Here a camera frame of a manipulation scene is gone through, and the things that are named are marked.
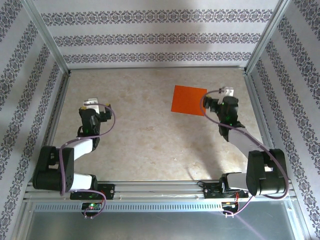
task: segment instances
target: wall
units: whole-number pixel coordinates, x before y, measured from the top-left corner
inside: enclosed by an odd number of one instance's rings
[[[320,239],[320,1],[294,0],[251,72],[273,144]]]
[[[36,0],[68,67],[242,66],[278,0]]]
[[[18,0],[0,0],[0,240],[10,239],[62,72]]]

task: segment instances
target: orange paper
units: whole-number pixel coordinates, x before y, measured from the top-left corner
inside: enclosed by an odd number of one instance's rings
[[[171,112],[203,116],[200,110],[200,100],[206,92],[207,89],[204,88],[176,85]]]

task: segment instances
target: marble floor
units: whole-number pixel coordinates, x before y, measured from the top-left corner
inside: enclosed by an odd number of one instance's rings
[[[236,68],[157,68],[73,70],[54,145],[74,139],[84,100],[110,103],[116,125],[98,148],[79,158],[77,173],[99,181],[206,180],[246,170],[242,153],[205,117],[171,112],[175,85],[215,90],[234,87],[239,120],[261,140],[241,70]],[[101,124],[101,132],[112,121]]]

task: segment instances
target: patterned wallpaper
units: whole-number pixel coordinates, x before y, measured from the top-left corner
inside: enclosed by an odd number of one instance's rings
[[[0,240],[11,239],[62,73],[18,0],[0,0]]]
[[[68,67],[242,66],[278,0],[36,0]]]
[[[320,239],[320,1],[293,0],[251,72],[309,232]]]

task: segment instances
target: red square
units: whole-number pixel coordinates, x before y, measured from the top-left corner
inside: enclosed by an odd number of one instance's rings
[[[171,112],[203,116],[200,110],[200,100],[206,93],[207,89],[204,88],[176,85]]]

